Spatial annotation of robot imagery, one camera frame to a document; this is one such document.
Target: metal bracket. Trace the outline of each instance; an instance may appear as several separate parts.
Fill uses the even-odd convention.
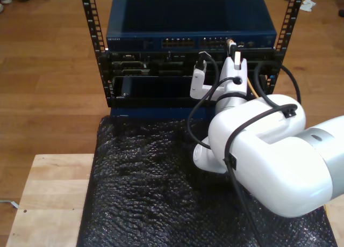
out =
[[[289,0],[288,7],[286,8],[282,28],[276,45],[276,51],[282,53],[282,58],[280,60],[281,62],[283,62],[285,57],[285,52],[291,38],[291,33],[295,26],[301,4],[302,0]]]
[[[283,63],[286,49],[289,45],[291,33],[294,29],[301,4],[302,0],[289,0],[288,2],[282,28],[276,44],[275,61],[277,62]],[[264,81],[263,85],[265,85],[265,92],[268,94],[272,94],[277,82],[278,75],[280,74],[280,70],[276,68],[269,68],[268,71],[268,80],[266,82]]]
[[[111,105],[113,97],[111,79],[109,78],[108,58],[106,56],[104,38],[99,21],[96,0],[82,0],[88,29],[90,31],[93,49],[96,55],[99,73],[101,75],[107,105]]]

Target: wooden floor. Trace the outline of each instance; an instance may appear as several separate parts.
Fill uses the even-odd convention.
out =
[[[96,0],[106,31],[111,0]],[[287,2],[265,0],[279,31]],[[344,19],[335,0],[301,11],[284,64],[307,125],[344,114]],[[276,93],[294,96],[281,75]],[[81,0],[14,0],[0,14],[0,199],[20,202],[35,154],[93,153],[109,114]],[[0,205],[0,246],[16,210]]]

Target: white cable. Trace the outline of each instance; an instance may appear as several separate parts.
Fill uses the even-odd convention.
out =
[[[12,200],[0,200],[0,202],[8,202],[12,204],[15,208],[19,208],[19,205],[15,201],[12,201]]]

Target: cable clip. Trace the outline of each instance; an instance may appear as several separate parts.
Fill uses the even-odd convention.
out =
[[[237,159],[232,155],[232,153],[229,153],[228,157],[225,157],[223,161],[226,165],[229,164],[232,169],[237,169]]]
[[[291,117],[294,117],[296,115],[295,110],[296,109],[291,108],[291,109],[287,109],[287,110],[282,111],[282,113],[284,114],[285,118],[291,118]]]

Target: white paper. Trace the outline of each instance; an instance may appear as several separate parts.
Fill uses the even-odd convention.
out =
[[[312,0],[305,0],[303,1],[302,5],[300,6],[300,9],[306,12],[311,12],[312,7],[315,6],[316,3],[313,2]]]

